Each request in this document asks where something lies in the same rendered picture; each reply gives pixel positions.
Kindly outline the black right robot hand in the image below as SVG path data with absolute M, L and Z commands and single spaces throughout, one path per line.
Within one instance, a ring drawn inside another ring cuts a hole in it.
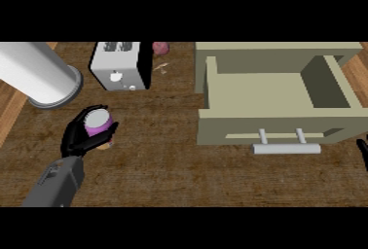
M 365 168 L 368 171 L 368 143 L 363 141 L 363 139 L 356 139 L 356 146 L 362 154 Z

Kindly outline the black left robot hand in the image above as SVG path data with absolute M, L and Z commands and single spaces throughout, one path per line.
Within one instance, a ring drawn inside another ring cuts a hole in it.
M 119 124 L 118 122 L 113 122 L 109 127 L 93 136 L 87 134 L 84 118 L 87 114 L 96 110 L 106 111 L 107 106 L 99 104 L 85 107 L 68 123 L 60 144 L 60 154 L 63 158 L 68 156 L 82 156 L 87 151 L 107 143 L 112 139 Z

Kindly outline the purple can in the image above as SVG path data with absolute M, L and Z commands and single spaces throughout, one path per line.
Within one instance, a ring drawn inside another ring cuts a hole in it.
M 103 132 L 112 125 L 112 116 L 106 109 L 90 111 L 84 117 L 84 129 L 88 136 Z

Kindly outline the olive green open drawer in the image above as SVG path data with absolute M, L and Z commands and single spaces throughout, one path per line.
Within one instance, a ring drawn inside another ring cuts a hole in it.
M 317 55 L 298 73 L 221 74 L 205 59 L 205 107 L 198 110 L 199 145 L 331 144 L 368 131 L 368 108 L 335 58 Z

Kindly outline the white toaster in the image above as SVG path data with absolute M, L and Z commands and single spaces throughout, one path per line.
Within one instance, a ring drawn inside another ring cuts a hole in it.
M 109 90 L 144 90 L 150 86 L 152 43 L 97 42 L 88 70 Z

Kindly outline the pale garlic piece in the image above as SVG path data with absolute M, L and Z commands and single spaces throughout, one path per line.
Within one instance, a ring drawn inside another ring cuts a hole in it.
M 152 71 L 156 71 L 156 70 L 158 70 L 158 71 L 161 72 L 161 74 L 165 74 L 165 73 L 167 73 L 165 67 L 167 67 L 168 64 L 169 64 L 168 62 L 161 63 L 161 64 L 153 68 Z

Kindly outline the red onion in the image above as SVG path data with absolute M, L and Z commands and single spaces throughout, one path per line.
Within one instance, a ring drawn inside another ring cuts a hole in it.
M 169 51 L 169 44 L 167 42 L 153 42 L 152 50 L 156 55 L 164 55 Z

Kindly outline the olive green cabinet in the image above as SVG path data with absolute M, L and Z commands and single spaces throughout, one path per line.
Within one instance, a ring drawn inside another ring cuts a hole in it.
M 217 58 L 224 74 L 297 73 L 316 55 L 329 55 L 342 66 L 360 51 L 357 42 L 195 42 L 193 91 L 203 92 L 209 56 Z

